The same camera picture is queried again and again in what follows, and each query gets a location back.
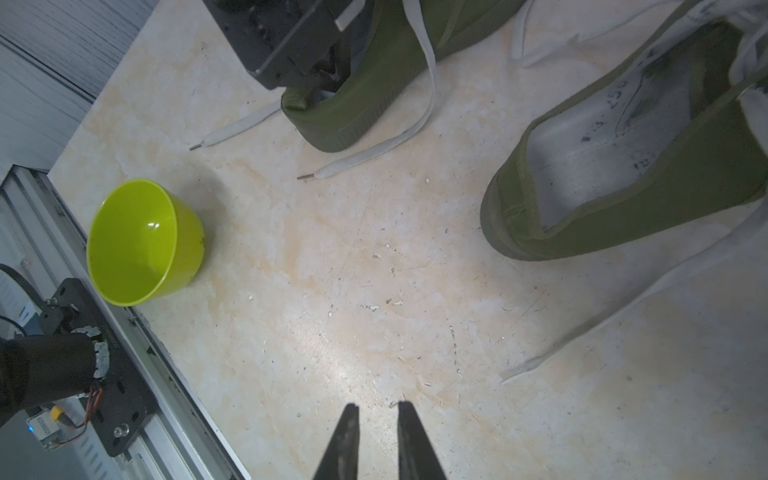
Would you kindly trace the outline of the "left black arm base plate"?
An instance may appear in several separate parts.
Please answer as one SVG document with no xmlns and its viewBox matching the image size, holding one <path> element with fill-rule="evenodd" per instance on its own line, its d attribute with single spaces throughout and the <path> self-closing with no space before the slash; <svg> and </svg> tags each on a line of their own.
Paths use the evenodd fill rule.
<svg viewBox="0 0 768 480">
<path fill-rule="evenodd" d="M 109 456 L 125 453 L 157 412 L 158 403 L 81 280 L 63 280 L 41 314 L 41 327 L 46 335 L 90 338 L 94 350 L 90 388 L 100 399 L 91 401 L 89 424 Z"/>
</svg>

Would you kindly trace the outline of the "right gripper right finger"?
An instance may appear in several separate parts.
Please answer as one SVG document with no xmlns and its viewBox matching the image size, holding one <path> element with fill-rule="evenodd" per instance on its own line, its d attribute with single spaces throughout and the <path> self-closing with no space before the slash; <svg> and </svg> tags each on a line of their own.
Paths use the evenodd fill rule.
<svg viewBox="0 0 768 480">
<path fill-rule="evenodd" d="M 414 405 L 398 403 L 398 473 L 400 480 L 446 480 L 439 459 Z"/>
</svg>

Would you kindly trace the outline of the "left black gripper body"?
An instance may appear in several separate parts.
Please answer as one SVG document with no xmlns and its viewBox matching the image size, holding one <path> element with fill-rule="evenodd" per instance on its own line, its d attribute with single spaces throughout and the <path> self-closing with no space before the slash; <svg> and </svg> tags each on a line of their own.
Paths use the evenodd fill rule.
<svg viewBox="0 0 768 480">
<path fill-rule="evenodd" d="M 246 71 L 263 87 L 336 90 L 349 77 L 364 1 L 206 1 Z"/>
</svg>

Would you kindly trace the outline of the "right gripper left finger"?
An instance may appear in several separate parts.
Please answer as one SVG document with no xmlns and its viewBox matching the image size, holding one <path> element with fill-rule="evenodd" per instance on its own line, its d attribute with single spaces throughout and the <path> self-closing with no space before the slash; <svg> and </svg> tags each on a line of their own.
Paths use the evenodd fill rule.
<svg viewBox="0 0 768 480">
<path fill-rule="evenodd" d="M 359 407 L 349 403 L 343 409 L 314 480 L 356 480 L 359 465 Z"/>
</svg>

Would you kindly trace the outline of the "olive green shoe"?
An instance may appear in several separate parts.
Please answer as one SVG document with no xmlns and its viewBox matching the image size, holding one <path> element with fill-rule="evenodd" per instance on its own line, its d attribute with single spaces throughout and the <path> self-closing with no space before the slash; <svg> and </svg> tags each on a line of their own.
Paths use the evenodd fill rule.
<svg viewBox="0 0 768 480">
<path fill-rule="evenodd" d="M 742 223 L 645 294 L 767 228 L 767 5 L 685 1 L 614 70 L 527 127 L 480 220 L 499 253 L 548 261 L 747 203 L 755 209 Z"/>
<path fill-rule="evenodd" d="M 403 89 L 420 73 L 430 81 L 427 107 L 402 133 L 339 158 L 311 173 L 325 179 L 381 156 L 415 136 L 435 109 L 439 60 L 483 40 L 516 14 L 523 1 L 364 1 L 366 10 L 352 37 L 349 77 L 336 90 L 280 87 L 283 93 L 250 115 L 203 137 L 207 148 L 237 136 L 282 112 L 314 148 L 337 153 L 358 142 Z"/>
</svg>

